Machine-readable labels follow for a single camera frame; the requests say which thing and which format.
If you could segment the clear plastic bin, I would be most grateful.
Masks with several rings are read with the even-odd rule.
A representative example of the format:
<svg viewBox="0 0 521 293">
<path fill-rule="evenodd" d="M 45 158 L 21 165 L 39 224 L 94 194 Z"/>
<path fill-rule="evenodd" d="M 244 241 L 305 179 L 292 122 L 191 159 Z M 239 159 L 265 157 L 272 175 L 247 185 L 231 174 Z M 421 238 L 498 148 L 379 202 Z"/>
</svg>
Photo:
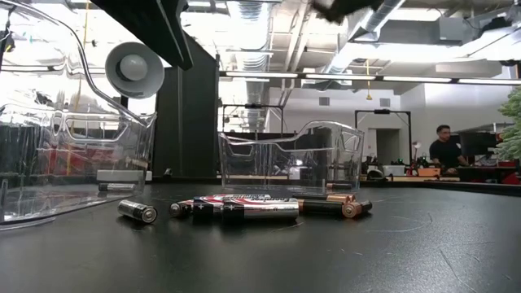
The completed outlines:
<svg viewBox="0 0 521 293">
<path fill-rule="evenodd" d="M 0 0 L 0 231 L 137 195 L 102 192 L 123 125 L 94 83 L 76 32 L 20 0 Z"/>
<path fill-rule="evenodd" d="M 315 120 L 294 133 L 220 133 L 220 175 L 226 188 L 265 193 L 334 194 L 359 189 L 364 133 Z M 351 184 L 328 190 L 327 183 Z"/>
</svg>

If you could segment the black partition panel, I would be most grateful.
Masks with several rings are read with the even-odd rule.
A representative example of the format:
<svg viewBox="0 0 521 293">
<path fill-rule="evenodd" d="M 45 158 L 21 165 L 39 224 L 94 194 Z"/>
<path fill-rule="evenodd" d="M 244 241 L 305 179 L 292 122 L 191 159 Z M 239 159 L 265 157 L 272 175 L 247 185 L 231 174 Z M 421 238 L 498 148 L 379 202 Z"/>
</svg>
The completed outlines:
<svg viewBox="0 0 521 293">
<path fill-rule="evenodd" d="M 193 67 L 166 68 L 155 99 L 154 178 L 213 179 L 217 172 L 218 60 L 186 40 Z"/>
</svg>

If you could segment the black background rig frame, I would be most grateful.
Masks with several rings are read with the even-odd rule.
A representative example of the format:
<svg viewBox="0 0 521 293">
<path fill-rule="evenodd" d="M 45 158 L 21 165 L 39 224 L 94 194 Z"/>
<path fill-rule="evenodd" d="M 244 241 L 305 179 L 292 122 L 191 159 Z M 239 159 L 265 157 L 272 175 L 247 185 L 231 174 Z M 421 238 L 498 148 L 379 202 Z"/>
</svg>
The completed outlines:
<svg viewBox="0 0 521 293">
<path fill-rule="evenodd" d="M 374 109 L 374 110 L 355 110 L 354 111 L 354 123 L 355 123 L 355 128 L 358 129 L 358 124 L 360 122 L 363 121 L 364 118 L 361 118 L 360 120 L 358 119 L 358 114 L 359 113 L 371 113 L 371 114 L 374 114 L 374 115 L 391 115 L 391 114 L 395 114 L 398 118 L 400 118 L 402 120 L 402 122 L 407 125 L 408 127 L 408 152 L 409 152 L 409 163 L 412 163 L 413 162 L 413 150 L 412 150 L 412 127 L 411 127 L 411 124 L 412 124 L 412 119 L 411 119 L 411 111 L 394 111 L 394 110 L 389 110 L 389 109 Z M 407 116 L 407 121 L 405 121 L 402 117 L 401 117 L 401 114 L 404 114 Z"/>
</svg>

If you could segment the person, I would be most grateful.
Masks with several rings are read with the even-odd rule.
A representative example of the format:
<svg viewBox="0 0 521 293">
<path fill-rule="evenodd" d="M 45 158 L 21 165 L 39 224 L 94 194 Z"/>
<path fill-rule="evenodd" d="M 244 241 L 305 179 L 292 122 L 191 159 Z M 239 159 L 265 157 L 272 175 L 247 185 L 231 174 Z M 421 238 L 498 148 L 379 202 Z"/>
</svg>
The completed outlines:
<svg viewBox="0 0 521 293">
<path fill-rule="evenodd" d="M 438 138 L 429 146 L 431 162 L 441 168 L 446 174 L 454 175 L 457 167 L 468 167 L 469 163 L 463 157 L 461 148 L 451 141 L 451 130 L 448 125 L 439 125 L 436 129 Z"/>
</svg>

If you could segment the black monitor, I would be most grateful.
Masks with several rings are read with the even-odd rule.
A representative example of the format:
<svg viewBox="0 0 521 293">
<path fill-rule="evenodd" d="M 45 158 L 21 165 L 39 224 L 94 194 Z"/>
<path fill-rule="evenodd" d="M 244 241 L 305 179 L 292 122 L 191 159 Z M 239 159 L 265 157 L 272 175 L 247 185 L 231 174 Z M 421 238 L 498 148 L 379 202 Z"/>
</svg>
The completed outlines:
<svg viewBox="0 0 521 293">
<path fill-rule="evenodd" d="M 489 155 L 497 145 L 494 133 L 465 132 L 459 134 L 459 140 L 464 156 Z"/>
</svg>

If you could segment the silver ventilation duct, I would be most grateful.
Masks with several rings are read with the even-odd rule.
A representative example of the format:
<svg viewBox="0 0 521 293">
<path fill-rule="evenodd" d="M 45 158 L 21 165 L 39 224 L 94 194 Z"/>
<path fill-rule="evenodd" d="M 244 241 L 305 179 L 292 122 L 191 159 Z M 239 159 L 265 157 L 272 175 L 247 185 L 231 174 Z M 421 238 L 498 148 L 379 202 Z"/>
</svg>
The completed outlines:
<svg viewBox="0 0 521 293">
<path fill-rule="evenodd" d="M 348 16 L 347 41 L 322 69 L 322 73 L 340 74 L 354 60 L 359 58 L 366 43 L 376 43 L 380 37 L 381 28 L 389 21 L 391 13 L 400 8 L 406 0 L 383 0 L 383 3 L 373 11 L 363 8 Z"/>
<path fill-rule="evenodd" d="M 232 32 L 237 47 L 242 52 L 236 55 L 237 70 L 243 72 L 266 72 L 269 56 L 262 51 L 269 47 L 269 20 L 271 4 L 267 2 L 227 2 Z M 245 81 L 247 104 L 267 104 L 268 86 L 264 82 Z M 265 130 L 266 108 L 244 109 L 245 125 L 248 132 Z"/>
</svg>

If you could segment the ceiling light strip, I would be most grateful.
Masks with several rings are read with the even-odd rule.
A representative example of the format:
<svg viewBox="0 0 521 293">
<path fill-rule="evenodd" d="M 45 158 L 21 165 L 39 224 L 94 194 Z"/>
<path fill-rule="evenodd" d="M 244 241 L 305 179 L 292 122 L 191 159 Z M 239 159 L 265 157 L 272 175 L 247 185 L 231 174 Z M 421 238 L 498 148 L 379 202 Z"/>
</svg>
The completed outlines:
<svg viewBox="0 0 521 293">
<path fill-rule="evenodd" d="M 413 83 L 450 83 L 452 78 L 447 77 L 402 77 L 402 76 L 384 76 L 383 81 L 394 82 L 413 82 Z"/>
<path fill-rule="evenodd" d="M 520 79 L 479 79 L 479 78 L 460 78 L 458 84 L 464 85 L 521 85 Z"/>
<path fill-rule="evenodd" d="M 293 72 L 220 72 L 221 77 L 252 77 L 252 78 L 299 78 L 299 73 Z"/>
<path fill-rule="evenodd" d="M 312 80 L 333 80 L 333 81 L 373 81 L 375 76 L 371 75 L 353 75 L 353 74 L 322 74 L 322 73 L 306 73 L 304 79 Z"/>
</svg>

